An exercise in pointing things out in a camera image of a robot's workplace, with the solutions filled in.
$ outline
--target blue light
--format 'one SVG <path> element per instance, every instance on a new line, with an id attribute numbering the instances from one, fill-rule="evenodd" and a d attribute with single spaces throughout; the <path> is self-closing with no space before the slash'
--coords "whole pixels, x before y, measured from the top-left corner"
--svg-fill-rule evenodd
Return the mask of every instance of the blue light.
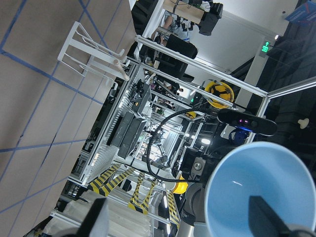
<path id="1" fill-rule="evenodd" d="M 245 130 L 245 131 L 248 131 L 248 132 L 252 132 L 252 130 L 250 130 L 249 128 L 245 128 L 245 127 L 238 127 L 238 128 Z"/>

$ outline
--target wire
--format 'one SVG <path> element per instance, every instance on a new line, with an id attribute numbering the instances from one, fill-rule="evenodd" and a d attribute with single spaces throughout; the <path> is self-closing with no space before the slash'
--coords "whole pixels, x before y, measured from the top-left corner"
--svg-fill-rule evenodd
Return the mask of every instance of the wire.
<path id="1" fill-rule="evenodd" d="M 210 112 L 210 109 L 206 109 L 206 108 L 191 108 L 191 109 L 186 109 L 186 110 L 181 110 L 181 111 L 178 111 L 178 112 L 175 112 L 174 114 L 166 117 L 161 123 L 160 125 L 156 128 L 156 130 L 154 131 L 152 137 L 149 139 L 149 143 L 147 145 L 147 150 L 146 150 L 146 165 L 147 165 L 147 169 L 148 169 L 148 172 L 150 175 L 154 176 L 155 178 L 157 179 L 160 179 L 162 181 L 165 181 L 165 182 L 177 182 L 177 183 L 180 183 L 180 182 L 191 182 L 191 183 L 198 183 L 199 180 L 182 180 L 182 179 L 167 179 L 167 178 L 163 178 L 157 174 L 155 174 L 152 169 L 151 169 L 151 165 L 150 165 L 150 151 L 151 151 L 151 147 L 154 143 L 154 137 L 157 135 L 157 133 L 161 130 L 162 126 L 165 125 L 167 123 L 168 120 L 172 119 L 173 117 L 176 117 L 180 114 L 185 114 L 185 113 L 188 113 L 188 112 L 204 112 L 204 113 L 208 113 Z"/>

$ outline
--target white pipe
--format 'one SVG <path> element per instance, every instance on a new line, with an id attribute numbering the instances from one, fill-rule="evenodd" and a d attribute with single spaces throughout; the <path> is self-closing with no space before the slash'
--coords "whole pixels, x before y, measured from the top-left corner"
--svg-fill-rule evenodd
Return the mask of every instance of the white pipe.
<path id="1" fill-rule="evenodd" d="M 118 68 L 118 71 L 122 74 L 123 79 L 125 81 L 129 81 L 129 76 L 126 74 L 126 72 L 124 71 L 123 67 L 120 64 L 120 61 L 118 59 L 114 59 L 113 60 L 113 64 Z"/>

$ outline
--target blue tape line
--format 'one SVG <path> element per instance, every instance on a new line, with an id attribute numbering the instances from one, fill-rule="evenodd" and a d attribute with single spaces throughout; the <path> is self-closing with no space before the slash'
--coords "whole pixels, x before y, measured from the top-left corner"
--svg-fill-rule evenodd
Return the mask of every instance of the blue tape line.
<path id="1" fill-rule="evenodd" d="M 97 102 L 97 103 L 100 104 L 100 105 L 103 105 L 103 103 L 102 103 L 101 101 L 98 101 L 98 100 L 92 98 L 91 96 L 89 96 L 89 95 L 83 93 L 82 91 L 79 91 L 78 89 L 76 89 L 76 88 L 74 88 L 74 87 L 72 87 L 72 86 L 70 86 L 70 85 L 68 85 L 68 84 L 66 84 L 66 83 L 64 83 L 64 82 L 62 82 L 61 80 L 59 80 L 59 79 L 57 79 L 57 78 L 55 78 L 55 77 L 52 77 L 52 76 L 49 75 L 48 73 L 42 71 L 41 69 L 36 68 L 35 66 L 33 66 L 33 65 L 31 65 L 31 64 L 29 64 L 29 63 L 27 63 L 27 62 L 25 62 L 24 60 L 22 60 L 22 59 L 20 59 L 20 58 L 18 58 L 18 57 L 16 57 L 16 56 L 14 56 L 14 55 L 12 55 L 12 54 L 10 54 L 10 53 L 4 51 L 4 50 L 2 50 L 2 49 L 0 49 L 0 53 L 1 53 L 2 55 L 7 56 L 8 58 L 12 59 L 13 61 L 15 61 L 15 62 L 17 62 L 17 63 L 20 63 L 20 64 L 22 64 L 23 66 L 25 66 L 25 67 L 27 67 L 27 68 L 29 68 L 29 69 L 32 69 L 33 71 L 35 71 L 35 72 L 37 72 L 37 73 L 39 73 L 39 74 L 42 74 L 43 76 L 45 76 L 45 77 L 47 77 L 47 78 L 50 78 L 50 79 L 53 80 L 54 82 L 56 82 L 56 83 L 58 83 L 58 84 L 60 84 L 60 85 L 62 85 L 62 86 L 64 86 L 64 87 L 66 87 L 66 88 L 68 88 L 68 89 L 70 89 L 70 90 L 73 90 L 74 92 L 77 92 L 77 93 L 79 93 L 80 95 L 82 95 L 82 96 L 84 96 L 84 97 L 86 97 L 86 98 L 88 98 L 88 99 L 90 99 L 90 100 L 93 100 L 93 101 Z"/>
<path id="2" fill-rule="evenodd" d="M 45 86 L 45 88 L 44 88 L 42 94 L 40 95 L 39 100 L 38 100 L 38 102 L 36 103 L 36 105 L 35 105 L 35 107 L 34 107 L 34 109 L 33 109 L 33 111 L 32 111 L 32 114 L 31 114 L 29 120 L 27 121 L 27 123 L 26 123 L 26 125 L 25 125 L 25 127 L 24 127 L 24 130 L 22 131 L 22 134 L 21 134 L 21 136 L 20 136 L 20 139 L 18 140 L 18 142 L 17 142 L 15 148 L 17 148 L 18 145 L 20 144 L 21 139 L 22 139 L 22 137 L 24 136 L 24 133 L 25 133 L 25 131 L 26 131 L 28 125 L 30 124 L 30 122 L 31 122 L 31 120 L 32 120 L 32 118 L 33 118 L 33 116 L 34 116 L 34 113 L 35 113 L 36 109 L 38 108 L 38 106 L 39 106 L 39 104 L 40 104 L 40 101 L 41 101 L 41 99 L 42 99 L 44 93 L 46 92 L 46 89 L 48 88 L 49 83 L 50 83 L 50 80 L 48 80 L 48 82 L 47 82 L 47 84 L 46 84 L 46 86 Z M 6 166 L 5 166 L 5 168 L 4 168 L 3 172 L 2 172 L 2 174 L 1 174 L 1 176 L 0 176 L 0 182 L 2 181 L 2 178 L 3 178 L 4 174 L 6 173 L 8 167 L 9 167 L 9 165 L 10 165 L 10 163 L 11 163 L 14 154 L 15 154 L 15 151 L 14 151 L 14 152 L 12 153 L 12 155 L 10 156 L 9 161 L 8 161 L 8 163 L 6 164 Z"/>
<path id="3" fill-rule="evenodd" d="M 60 182 L 64 181 L 65 179 L 68 179 L 68 176 L 67 176 L 66 178 L 63 178 L 63 179 L 61 179 L 61 180 L 57 181 L 56 183 L 53 183 L 53 184 L 51 184 L 51 185 L 47 186 L 46 188 L 44 188 L 44 189 L 42 189 L 42 190 L 37 191 L 36 193 L 33 193 L 32 195 L 30 195 L 30 196 L 26 197 L 25 199 L 20 200 L 20 201 L 18 201 L 17 203 L 15 203 L 15 204 L 13 204 L 13 205 L 11 205 L 11 206 L 9 206 L 9 207 L 7 207 L 7 208 L 3 209 L 2 211 L 0 211 L 0 214 L 1 214 L 1 213 L 3 213 L 3 212 L 5 212 L 5 211 L 8 211 L 9 209 L 11 209 L 11 208 L 15 207 L 16 205 L 20 204 L 21 202 L 26 201 L 27 199 L 30 199 L 30 198 L 34 197 L 35 195 L 37 195 L 37 194 L 39 194 L 39 193 L 41 193 L 41 192 L 45 191 L 46 189 L 49 189 L 49 188 L 51 188 L 51 187 L 55 186 L 56 184 L 58 184 L 58 183 L 60 183 Z"/>
<path id="4" fill-rule="evenodd" d="M 18 214 L 16 215 L 16 217 L 15 217 L 15 219 L 14 219 L 14 222 L 13 222 L 13 224 L 12 224 L 12 227 L 11 227 L 10 231 L 9 231 L 8 237 L 10 236 L 10 234 L 11 234 L 11 232 L 12 232 L 12 229 L 13 229 L 13 227 L 14 227 L 14 225 L 15 225 L 15 222 L 16 222 L 16 220 L 18 219 L 18 216 L 20 215 L 20 212 L 21 212 L 21 210 L 22 210 L 22 207 L 23 207 L 23 205 L 24 205 L 24 202 L 25 202 L 27 199 L 29 199 L 29 198 L 31 198 L 31 197 L 33 197 L 33 196 L 39 194 L 40 192 L 43 192 L 43 191 L 45 191 L 46 189 L 51 188 L 52 186 L 54 186 L 54 185 L 56 185 L 56 184 L 58 184 L 58 183 L 64 181 L 64 180 L 67 179 L 67 178 L 68 178 L 68 177 L 63 178 L 63 179 L 61 179 L 60 181 L 56 182 L 55 184 L 52 184 L 52 185 L 50 185 L 50 186 L 48 186 L 48 187 L 46 187 L 46 188 L 44 188 L 44 189 L 42 189 L 42 190 L 40 190 L 40 191 L 38 191 L 38 192 L 36 192 L 36 193 L 34 193 L 34 194 L 32 194 L 32 195 L 30 195 L 30 196 L 24 198 L 23 200 L 17 202 L 16 204 L 14 204 L 14 205 L 12 205 L 12 206 L 10 206 L 10 207 L 7 207 L 6 209 L 0 211 L 0 214 L 1 214 L 2 212 L 6 211 L 6 210 L 8 210 L 8 209 L 10 209 L 10 208 L 13 208 L 14 206 L 16 206 L 16 205 L 20 204 L 21 202 L 23 202 L 22 205 L 21 205 L 21 207 L 20 207 L 20 210 L 19 210 Z"/>
<path id="5" fill-rule="evenodd" d="M 54 70 L 53 70 L 53 73 L 52 73 L 52 75 L 50 76 L 50 79 L 53 78 L 53 75 L 55 74 L 58 65 L 59 65 L 59 62 L 57 62 L 56 66 L 55 66 L 55 68 L 54 68 Z M 38 177 L 38 174 L 39 174 L 39 172 L 40 172 L 40 170 L 41 170 L 41 167 L 42 167 L 42 165 L 44 164 L 44 162 L 45 162 L 45 160 L 46 160 L 46 158 L 47 158 L 47 156 L 48 156 L 48 154 L 49 154 L 50 148 L 52 147 L 52 144 L 53 144 L 54 141 L 55 141 L 55 138 L 56 138 L 56 136 L 57 136 L 57 134 L 58 134 L 58 132 L 59 132 L 59 130 L 60 130 L 60 128 L 61 128 L 61 126 L 62 126 L 62 124 L 63 124 L 63 122 L 64 122 L 64 120 L 65 120 L 65 118 L 66 118 L 66 116 L 67 116 L 67 114 L 68 114 L 68 112 L 69 112 L 69 109 L 70 109 L 70 107 L 71 107 L 73 101 L 75 100 L 76 95 L 77 95 L 77 92 L 76 92 L 75 95 L 73 96 L 73 99 L 71 100 L 71 103 L 70 103 L 70 105 L 68 106 L 67 111 L 65 112 L 65 115 L 64 115 L 64 117 L 63 117 L 63 119 L 62 119 L 62 121 L 61 121 L 61 123 L 60 123 L 60 125 L 59 125 L 59 127 L 58 127 L 58 129 L 57 129 L 57 131 L 56 131 L 56 133 L 55 133 L 55 136 L 54 136 L 52 142 L 49 144 L 49 148 L 48 148 L 48 150 L 47 150 L 47 152 L 46 152 L 46 154 L 45 154 L 45 156 L 44 156 L 44 159 L 43 159 L 41 165 L 39 166 L 39 168 L 38 168 L 38 170 L 37 170 L 37 172 L 36 172 L 36 175 L 35 175 L 35 177 L 34 177 L 32 183 L 31 183 L 31 185 L 30 185 L 30 187 L 29 187 L 28 192 L 26 193 L 25 198 L 29 195 L 29 193 L 30 193 L 30 191 L 31 191 L 31 189 L 32 189 L 32 187 L 33 187 L 33 184 L 34 184 L 35 180 L 36 180 L 37 177 Z M 11 234 L 11 232 L 12 232 L 12 229 L 13 229 L 15 223 L 16 223 L 16 220 L 17 220 L 18 216 L 20 215 L 20 212 L 21 212 L 23 206 L 24 206 L 24 202 L 22 203 L 22 205 L 21 205 L 21 207 L 20 207 L 20 209 L 19 209 L 19 212 L 17 213 L 17 216 L 16 216 L 15 219 L 14 219 L 14 222 L 13 222 L 13 224 L 12 224 L 12 226 L 11 226 L 11 229 L 10 229 L 10 231 L 9 231 L 8 236 L 10 236 L 10 234 Z"/>
<path id="6" fill-rule="evenodd" d="M 85 114 L 84 114 L 84 116 L 83 116 L 83 118 L 82 118 L 82 120 L 81 120 L 81 123 L 80 123 L 80 125 L 79 125 L 79 127 L 78 127 L 78 129 L 77 129 L 77 131 L 76 131 L 76 133 L 75 133 L 75 135 L 74 135 L 74 138 L 77 136 L 77 134 L 78 134 L 78 132 L 79 132 L 79 129 L 80 129 L 80 127 L 81 127 L 81 125 L 82 125 L 82 123 L 83 123 L 83 121 L 84 121 L 84 119 L 85 119 L 85 116 L 87 115 L 87 113 L 88 113 L 88 111 L 89 111 L 89 108 L 90 108 L 91 104 L 92 104 L 92 101 L 90 102 L 90 105 L 88 106 L 88 109 L 87 109 L 87 111 L 85 112 Z M 57 171 L 57 173 L 56 173 L 56 176 L 55 176 L 53 182 L 55 181 L 55 179 L 56 179 L 56 177 L 57 177 L 57 175 L 58 175 L 58 173 L 59 173 L 61 167 L 63 166 L 63 164 L 64 164 L 64 162 L 65 162 L 65 159 L 66 159 L 66 157 L 67 157 L 67 155 L 68 155 L 68 152 L 69 152 L 69 150 L 70 150 L 72 144 L 73 144 L 73 143 L 71 143 L 70 147 L 68 148 L 68 150 L 67 150 L 67 152 L 66 152 L 66 154 L 65 154 L 65 157 L 64 157 L 62 163 L 60 164 L 59 169 L 58 169 L 58 171 Z M 35 226 L 35 224 L 36 224 L 36 222 L 37 222 L 37 220 L 38 220 L 39 214 L 40 214 L 40 212 L 41 212 L 41 210 L 42 210 L 42 208 L 43 208 L 43 206 L 44 206 L 44 203 L 45 203 L 46 200 L 47 200 L 48 194 L 49 194 L 49 192 L 47 193 L 47 195 L 46 195 L 46 197 L 45 197 L 45 199 L 44 199 L 44 202 L 43 202 L 42 206 L 41 206 L 40 209 L 39 209 L 38 215 L 36 216 L 36 219 L 35 219 L 35 221 L 34 221 L 34 223 L 33 223 L 33 226 Z"/>
<path id="7" fill-rule="evenodd" d="M 120 44 L 122 43 L 122 40 L 123 40 L 123 38 L 124 38 L 124 36 L 125 36 L 125 34 L 126 34 L 126 31 L 127 31 L 127 29 L 128 29 L 128 27 L 129 27 L 129 25 L 130 25 L 131 22 L 132 22 L 132 18 L 129 20 L 129 23 L 127 24 L 127 27 L 126 27 L 126 29 L 125 29 L 125 31 L 124 31 L 122 37 L 120 38 L 120 41 L 119 41 L 118 46 L 117 46 L 117 48 L 116 48 L 116 51 L 119 49 L 119 46 L 120 46 Z"/>
<path id="8" fill-rule="evenodd" d="M 107 44 L 105 43 L 105 41 L 103 40 L 102 35 L 101 35 L 100 32 L 99 32 L 99 29 L 97 28 L 97 26 L 95 25 L 94 21 L 92 20 L 92 17 L 91 17 L 91 15 L 90 15 L 90 13 L 87 11 L 86 7 L 84 6 L 82 0 L 78 0 L 78 1 L 79 1 L 80 5 L 82 6 L 84 12 L 87 14 L 87 17 L 89 18 L 89 20 L 90 20 L 91 24 L 93 25 L 95 31 L 97 32 L 98 36 L 100 37 L 102 43 L 103 43 L 106 47 L 108 47 Z"/>
<path id="9" fill-rule="evenodd" d="M 22 10 L 23 10 L 23 8 L 24 8 L 26 2 L 27 2 L 27 0 L 22 0 L 20 6 L 19 6 L 19 8 L 18 8 L 18 10 L 16 11 L 16 13 L 15 13 L 15 15 L 14 15 L 14 17 L 13 17 L 13 20 L 12 20 L 11 23 L 10 23 L 9 28 L 8 28 L 8 29 L 6 30 L 6 32 L 5 32 L 5 35 L 4 35 L 4 37 L 3 37 L 3 39 L 2 39 L 2 42 L 1 42 L 1 44 L 0 44 L 0 49 L 3 48 L 3 46 L 4 46 L 5 42 L 6 42 L 6 40 L 8 39 L 8 37 L 9 37 L 9 35 L 10 35 L 10 33 L 11 33 L 11 30 L 12 30 L 12 28 L 13 28 L 13 26 L 14 26 L 16 20 L 19 18 L 19 16 L 20 16 L 20 14 L 21 14 L 21 12 L 22 12 Z"/>
<path id="10" fill-rule="evenodd" d="M 56 142 L 53 143 L 53 146 L 68 144 L 68 143 L 75 143 L 75 142 L 83 142 L 85 139 L 81 140 L 74 140 L 74 141 L 67 141 L 67 142 Z M 33 148 L 41 148 L 41 147 L 49 147 L 51 144 L 42 144 L 42 145 L 34 145 L 34 146 L 27 146 L 27 147 L 14 147 L 14 148 L 7 148 L 7 149 L 1 149 L 0 153 L 4 152 L 12 152 L 12 151 L 20 151 L 20 150 L 27 150 L 27 149 L 33 149 Z"/>
<path id="11" fill-rule="evenodd" d="M 78 19 L 79 22 L 81 21 L 83 15 L 84 15 L 84 10 L 82 11 L 81 16 Z"/>
<path id="12" fill-rule="evenodd" d="M 118 8 L 119 8 L 119 6 L 120 6 L 121 3 L 122 3 L 122 0 L 119 1 L 118 6 L 117 6 L 117 8 L 115 9 L 115 11 L 114 11 L 114 13 L 113 13 L 113 16 L 112 16 L 112 18 L 110 19 L 110 22 L 109 22 L 107 28 L 105 29 L 105 32 L 104 32 L 104 34 L 103 34 L 103 36 L 102 36 L 102 39 L 104 38 L 105 34 L 108 32 L 109 27 L 110 27 L 110 25 L 111 25 L 111 23 L 112 23 L 112 21 L 113 21 L 115 15 L 116 15 L 116 13 L 117 13 L 117 11 L 118 11 Z"/>

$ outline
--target computer monitor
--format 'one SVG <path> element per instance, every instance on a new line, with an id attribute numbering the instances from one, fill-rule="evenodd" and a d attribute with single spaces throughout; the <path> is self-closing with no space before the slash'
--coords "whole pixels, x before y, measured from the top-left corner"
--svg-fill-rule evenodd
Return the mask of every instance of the computer monitor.
<path id="1" fill-rule="evenodd" d="M 193 44 L 185 42 L 174 35 L 170 35 L 166 47 L 192 59 L 198 54 L 198 49 Z M 183 77 L 184 72 L 188 66 L 188 64 L 166 54 L 163 54 L 159 61 L 160 64 L 158 69 L 160 71 L 179 79 Z"/>

